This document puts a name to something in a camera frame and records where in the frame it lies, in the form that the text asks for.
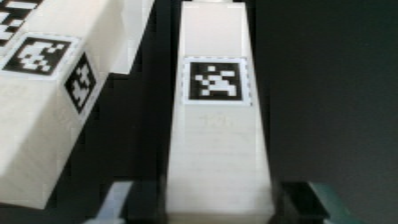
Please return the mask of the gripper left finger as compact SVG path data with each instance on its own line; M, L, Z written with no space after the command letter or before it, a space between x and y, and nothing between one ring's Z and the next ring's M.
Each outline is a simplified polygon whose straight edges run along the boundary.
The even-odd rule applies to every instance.
M95 216L81 224L156 224L156 199L152 181L113 182Z

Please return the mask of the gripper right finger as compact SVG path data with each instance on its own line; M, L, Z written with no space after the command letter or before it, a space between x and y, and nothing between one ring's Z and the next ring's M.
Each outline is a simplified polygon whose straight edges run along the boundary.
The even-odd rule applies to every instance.
M277 224L362 224L324 184L280 184Z

